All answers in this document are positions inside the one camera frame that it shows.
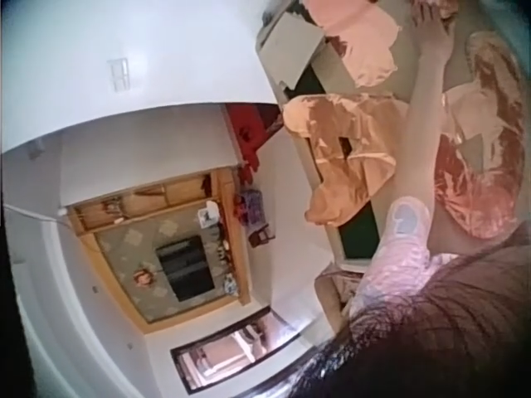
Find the hand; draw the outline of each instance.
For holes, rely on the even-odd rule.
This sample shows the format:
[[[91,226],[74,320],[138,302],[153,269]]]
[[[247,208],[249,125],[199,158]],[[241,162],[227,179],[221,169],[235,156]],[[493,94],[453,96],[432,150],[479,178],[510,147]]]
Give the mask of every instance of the hand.
[[[454,49],[455,21],[445,27],[439,6],[419,0],[412,5],[412,18],[421,57],[446,65]]]

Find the wooden frame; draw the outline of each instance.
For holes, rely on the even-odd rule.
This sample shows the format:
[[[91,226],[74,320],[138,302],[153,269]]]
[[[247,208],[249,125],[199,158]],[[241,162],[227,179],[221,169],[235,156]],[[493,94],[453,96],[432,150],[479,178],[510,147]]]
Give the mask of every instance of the wooden frame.
[[[95,238],[96,232],[116,227],[116,225],[102,226],[100,228],[93,228],[87,231],[80,222],[79,217],[76,216],[75,207],[80,204],[75,204],[68,208],[68,216],[71,221],[71,224],[78,235],[78,239],[80,240],[82,247],[84,248],[86,255],[88,256],[94,271],[99,275],[103,285],[105,286],[109,294],[116,300],[116,303],[120,306],[125,316],[129,318],[143,334],[157,332],[159,330],[163,330],[165,328],[170,328],[180,323],[187,322],[194,318],[198,318],[202,315],[215,311],[219,308],[225,307],[228,304],[235,303],[236,301],[240,301],[241,305],[246,305],[251,302],[249,282],[247,280],[246,257],[245,253],[243,252],[246,247],[243,243],[243,234],[241,226],[239,224],[239,221],[234,217],[234,194],[236,193],[236,184],[234,181],[232,170],[227,167],[212,170],[210,172],[205,172],[205,174],[206,173],[210,173],[212,179],[211,196],[201,200],[183,203],[178,206],[168,206],[165,209],[153,211],[142,216],[131,217],[131,219],[123,221],[117,225],[122,226],[125,223],[131,223],[143,220],[145,218],[149,218],[151,216],[157,216],[166,212],[176,211],[186,206],[197,205],[200,202],[206,202],[207,200],[211,199],[217,199],[222,204],[222,211],[226,224],[225,227],[227,229],[227,234],[231,245],[233,273],[235,275],[236,282],[240,291],[239,297],[224,296],[217,300],[211,301],[210,303],[206,303],[199,307],[192,308],[186,312],[179,313],[175,316],[172,316],[171,318],[166,318],[161,321],[148,323],[140,314],[138,309],[131,302],[127,293],[122,288],[119,281],[114,276],[113,271],[111,270],[106,258],[103,255],[103,250],[100,248],[98,240]],[[175,182],[179,180],[182,181],[183,178],[171,179],[165,182]],[[95,202],[101,199],[102,198],[96,198],[88,202]]]
[[[86,201],[81,201],[67,207],[68,217],[71,221],[71,224],[76,231],[77,235],[84,235],[90,233],[96,233],[100,231],[105,231],[116,226],[112,221],[116,221],[121,218],[121,216],[104,215],[109,219],[109,222],[102,226],[87,226],[85,224],[84,215],[82,214],[83,208],[87,206],[98,206],[107,201],[112,201],[113,199],[119,199],[121,202],[128,202],[132,197],[138,195],[142,196],[151,196],[156,197],[154,194],[147,194],[145,192],[154,191],[155,189],[160,189],[158,194],[161,197],[160,204],[157,208],[149,209],[146,211],[138,212],[131,216],[127,216],[127,219],[120,222],[121,226],[129,224],[135,221],[141,221],[152,216],[157,216],[166,212],[179,210],[186,206],[193,206],[195,204],[201,203],[207,200],[219,200],[219,170],[206,170],[205,172],[199,172],[194,174],[188,174],[181,177],[167,178],[165,180],[160,180],[156,182],[151,182],[150,184],[144,184],[137,187],[132,187],[130,189],[124,189],[122,191],[112,192],[101,197],[95,197]],[[210,180],[211,192],[209,194],[202,194],[200,197],[190,197],[184,198],[181,201],[174,201],[168,197],[168,191],[172,190],[172,187],[175,187],[178,184],[186,184],[192,180],[198,181],[208,178]],[[124,213],[127,213],[128,209],[122,209]]]
[[[263,357],[260,357],[259,359],[257,359],[255,362],[253,362],[249,366],[246,366],[243,369],[240,369],[239,371],[237,371],[236,373],[231,374],[229,377],[226,377],[226,378],[221,379],[219,381],[215,381],[215,382],[213,382],[213,383],[211,383],[211,384],[209,384],[207,386],[200,386],[200,387],[197,387],[195,389],[192,389],[190,387],[190,385],[189,385],[189,383],[186,380],[186,377],[184,375],[184,371],[183,371],[183,369],[181,368],[181,366],[178,363],[178,356],[179,355],[181,355],[181,354],[183,354],[185,352],[188,352],[188,351],[192,350],[195,347],[201,347],[201,346],[204,346],[205,344],[208,344],[209,342],[215,342],[216,340],[218,340],[218,339],[220,339],[222,337],[226,337],[229,334],[231,334],[232,332],[235,332],[237,330],[240,330],[240,329],[244,328],[246,325],[250,324],[252,321],[260,319],[260,318],[263,318],[268,313],[271,313],[275,318],[277,318],[286,327],[291,328],[291,326],[278,313],[273,311],[273,309],[270,306],[267,306],[267,307],[264,307],[264,308],[262,308],[261,310],[255,312],[255,313],[253,313],[252,315],[242,319],[241,321],[233,323],[232,325],[230,325],[230,326],[228,326],[226,328],[223,328],[222,330],[218,330],[217,332],[215,332],[215,333],[213,333],[213,334],[211,334],[209,336],[206,336],[206,337],[204,337],[204,338],[202,338],[200,340],[197,340],[195,342],[190,342],[189,344],[185,344],[185,345],[183,345],[181,347],[173,348],[172,350],[170,350],[170,354],[172,356],[173,363],[175,364],[177,373],[179,374],[179,378],[183,382],[184,388],[186,389],[186,391],[187,391],[187,393],[189,395],[197,394],[198,392],[208,390],[209,388],[212,388],[214,386],[217,386],[218,384],[221,384],[221,383],[223,383],[223,382],[225,382],[227,380],[232,379],[232,377],[236,377],[236,376],[240,375],[244,371],[250,370],[252,367],[262,363],[263,361],[265,361],[269,357],[272,357],[278,351],[282,350],[283,348],[285,348],[288,345],[290,345],[293,341],[295,341],[298,338],[300,338],[300,333],[296,332],[296,333],[294,333],[293,337],[288,339],[286,342],[284,342],[283,344],[281,344],[280,346],[278,346],[274,350],[271,350],[270,352],[267,352]]]
[[[317,170],[317,165],[314,161],[314,155],[312,154],[309,144],[305,139],[292,139],[295,144],[297,154],[299,155],[300,162],[302,163],[304,173],[308,178],[309,185],[311,186],[312,190],[315,190],[321,184],[322,180],[319,171]],[[370,265],[370,260],[347,259],[343,248],[343,243],[341,241],[341,235],[339,234],[339,229],[333,226],[324,226],[324,230],[326,231],[326,236],[329,238],[332,253],[334,254],[334,259],[338,266],[348,272],[364,274]]]

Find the shelf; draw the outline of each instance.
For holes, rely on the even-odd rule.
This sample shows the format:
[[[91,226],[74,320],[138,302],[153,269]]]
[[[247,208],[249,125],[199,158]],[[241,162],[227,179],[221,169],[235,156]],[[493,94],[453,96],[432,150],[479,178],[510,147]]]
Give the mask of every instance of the shelf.
[[[68,207],[77,235],[144,220],[168,211],[217,199],[217,170],[154,182]]]
[[[205,189],[205,181],[211,183],[209,189]],[[141,195],[132,196],[135,192],[139,193],[139,190],[141,190]],[[246,305],[251,302],[249,282],[247,280],[245,241],[241,225],[234,216],[235,191],[235,176],[233,171],[227,167],[205,172],[202,175],[187,176],[185,178],[157,182],[147,187],[137,187],[133,190],[117,192],[112,196],[97,198],[93,201],[79,203],[69,207],[69,217],[71,218],[72,225],[80,241],[83,242],[82,246],[90,259],[91,265],[101,277],[109,294],[114,297],[116,303],[124,312],[124,315],[136,325],[139,331],[144,334],[157,332],[201,317],[236,301],[239,301],[241,305]],[[90,226],[94,224],[100,226],[92,227],[90,230],[85,229],[86,224],[83,224],[78,217],[79,211],[105,209],[104,203],[106,201],[113,197],[123,197],[126,195],[133,199],[123,200],[121,202],[122,209],[125,211],[136,211],[139,216],[133,216],[118,224],[114,223],[111,215],[107,215],[107,218],[100,216],[100,218],[90,219],[89,223]],[[227,240],[231,247],[231,271],[235,276],[240,295],[239,297],[226,295],[168,319],[148,323],[134,306],[134,303],[124,291],[120,282],[116,279],[104,253],[98,249],[99,245],[95,233],[109,228],[125,226],[146,218],[156,217],[166,212],[176,211],[188,206],[197,206],[199,203],[205,203],[208,200],[213,200],[220,204],[220,210],[223,215],[223,226],[227,230]]]

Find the wooden cabinet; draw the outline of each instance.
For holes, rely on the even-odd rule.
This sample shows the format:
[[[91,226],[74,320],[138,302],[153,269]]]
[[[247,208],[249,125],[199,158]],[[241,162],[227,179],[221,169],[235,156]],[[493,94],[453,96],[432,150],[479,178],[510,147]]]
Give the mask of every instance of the wooden cabinet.
[[[68,214],[76,234],[102,231],[199,201],[217,199],[217,175],[218,171],[213,170],[133,187],[76,203],[69,206]]]

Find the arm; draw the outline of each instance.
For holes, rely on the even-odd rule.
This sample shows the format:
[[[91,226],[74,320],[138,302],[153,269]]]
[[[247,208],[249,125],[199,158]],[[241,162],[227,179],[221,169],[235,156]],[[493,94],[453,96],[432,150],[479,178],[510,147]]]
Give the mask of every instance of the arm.
[[[425,3],[414,5],[412,16],[421,56],[405,131],[397,152],[393,199],[415,197],[433,214],[434,173],[441,137],[442,86],[446,62],[453,50],[453,24],[446,30],[439,8]]]

